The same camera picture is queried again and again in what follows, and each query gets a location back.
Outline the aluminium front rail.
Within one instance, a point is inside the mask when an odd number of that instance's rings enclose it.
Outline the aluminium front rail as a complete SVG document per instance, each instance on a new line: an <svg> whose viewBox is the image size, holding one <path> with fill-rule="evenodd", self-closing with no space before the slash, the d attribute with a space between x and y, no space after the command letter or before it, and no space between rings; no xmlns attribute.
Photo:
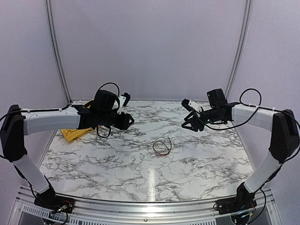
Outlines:
<svg viewBox="0 0 300 225"><path fill-rule="evenodd" d="M20 187L9 225L233 225L238 218L251 225L281 225L274 197L269 188L257 192L254 208L227 214L216 210L216 199L187 202L119 202L69 196L74 200L68 214L34 204L31 189Z"/></svg>

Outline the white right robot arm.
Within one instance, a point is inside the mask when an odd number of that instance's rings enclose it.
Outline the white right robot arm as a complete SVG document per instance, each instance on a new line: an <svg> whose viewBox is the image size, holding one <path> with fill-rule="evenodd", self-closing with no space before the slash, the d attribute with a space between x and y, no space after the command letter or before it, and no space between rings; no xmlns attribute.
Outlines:
<svg viewBox="0 0 300 225"><path fill-rule="evenodd" d="M295 156L300 147L299 123L291 109L279 110L241 103L225 103L202 109L200 104L184 99L182 106L189 111L183 128L193 131L213 129L214 123L233 122L233 128L255 167L254 173L241 185L241 192L232 200L237 210L250 203L248 193L256 192L272 180L284 163Z"/></svg>

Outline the aluminium corner post right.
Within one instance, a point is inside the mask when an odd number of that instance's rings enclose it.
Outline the aluminium corner post right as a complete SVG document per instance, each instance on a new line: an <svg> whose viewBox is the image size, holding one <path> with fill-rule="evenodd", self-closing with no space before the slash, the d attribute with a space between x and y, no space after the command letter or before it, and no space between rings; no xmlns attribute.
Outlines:
<svg viewBox="0 0 300 225"><path fill-rule="evenodd" d="M238 45L236 49L236 53L234 56L231 72L229 75L229 79L227 82L227 86L225 88L225 97L228 99L230 97L230 94L233 90L234 81L237 77L240 60L242 57L243 50L245 48L245 44L247 41L247 35L249 30L249 24L250 24L250 18L251 18L251 11L252 11L252 0L246 0L245 1L245 7L244 7L244 13L243 13L243 19L242 19L242 25L240 29L240 36L238 40Z"/></svg>

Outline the aluminium corner post left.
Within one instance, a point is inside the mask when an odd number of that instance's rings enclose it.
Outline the aluminium corner post left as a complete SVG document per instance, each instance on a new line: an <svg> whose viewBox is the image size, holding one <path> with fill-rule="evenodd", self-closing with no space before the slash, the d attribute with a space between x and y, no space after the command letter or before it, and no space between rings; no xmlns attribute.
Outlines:
<svg viewBox="0 0 300 225"><path fill-rule="evenodd" d="M61 58L60 58L60 51L59 51L59 46L58 46L57 37L56 37L56 30L55 30L55 25L54 25L53 8L52 8L51 0L45 0L45 8L46 8L46 17L47 17L47 22L48 22L48 27L49 27L49 33L50 33L50 40L51 40L51 45L52 45L52 50L53 50L53 55L54 55L54 61L55 61L56 67L57 67L63 94L66 99L66 102L72 103L67 80L66 80L65 73L64 73L64 68L62 65Z"/></svg>

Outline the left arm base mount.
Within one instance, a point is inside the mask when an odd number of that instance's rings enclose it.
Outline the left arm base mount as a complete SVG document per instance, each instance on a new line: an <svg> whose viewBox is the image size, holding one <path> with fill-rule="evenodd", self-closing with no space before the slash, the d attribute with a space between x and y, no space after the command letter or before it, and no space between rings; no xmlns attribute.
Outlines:
<svg viewBox="0 0 300 225"><path fill-rule="evenodd" d="M72 213L75 200L73 198L56 195L52 187L45 192L36 193L34 204L43 208L51 209L53 211L61 211Z"/></svg>

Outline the aluminium corner post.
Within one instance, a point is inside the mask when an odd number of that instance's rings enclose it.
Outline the aluminium corner post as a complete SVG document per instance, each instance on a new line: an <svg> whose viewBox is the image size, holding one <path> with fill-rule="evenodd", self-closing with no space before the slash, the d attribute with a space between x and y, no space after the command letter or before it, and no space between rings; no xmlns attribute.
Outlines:
<svg viewBox="0 0 300 225"><path fill-rule="evenodd" d="M225 97L228 99L230 97L230 94L233 90L234 81L237 77L240 60L242 57L243 50L245 48L245 44L247 41L247 35L249 30L249 24L250 24L250 18L251 18L251 11L252 11L252 0L246 0L245 1L245 7L244 7L244 13L243 13L243 19L242 19L242 25L240 29L240 36L238 40L238 45L236 49L236 53L234 56L231 72L229 75L229 79L227 82L227 86L225 88Z"/></svg>
<svg viewBox="0 0 300 225"><path fill-rule="evenodd" d="M52 8L51 0L45 0L45 8L46 8L46 17L47 17L47 22L48 22L48 27L49 27L49 33L50 33L50 40L51 40L51 45L52 45L52 50L53 50L53 55L54 55L54 61L55 61L56 67L57 67L63 94L66 99L66 102L72 103L67 80L66 80L65 73L64 73L64 68L62 65L61 58L60 58L60 51L59 51L59 46L58 46L57 37L56 37L56 30L55 30L55 25L54 25L53 8Z"/></svg>

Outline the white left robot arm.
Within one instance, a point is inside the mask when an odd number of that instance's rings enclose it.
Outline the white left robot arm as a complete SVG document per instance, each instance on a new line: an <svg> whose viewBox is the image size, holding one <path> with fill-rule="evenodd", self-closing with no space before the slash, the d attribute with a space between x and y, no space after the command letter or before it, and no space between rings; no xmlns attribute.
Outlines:
<svg viewBox="0 0 300 225"><path fill-rule="evenodd" d="M84 105L70 105L58 109L21 109L12 105L3 117L0 141L3 157L12 163L19 175L37 192L37 200L48 208L59 205L59 198L47 178L29 157L24 137L34 133L58 129L98 129L104 126L127 130L134 119L123 108L131 96L120 96L107 90L98 90L94 99Z"/></svg>

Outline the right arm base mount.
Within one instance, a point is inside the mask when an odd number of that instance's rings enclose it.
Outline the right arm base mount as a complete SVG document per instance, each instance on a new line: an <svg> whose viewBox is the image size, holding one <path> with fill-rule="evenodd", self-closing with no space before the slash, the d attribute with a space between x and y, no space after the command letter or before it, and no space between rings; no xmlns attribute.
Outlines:
<svg viewBox="0 0 300 225"><path fill-rule="evenodd" d="M237 187L236 196L217 200L213 209L218 211L220 215L223 215L251 209L256 206L255 193L248 192L243 182Z"/></svg>

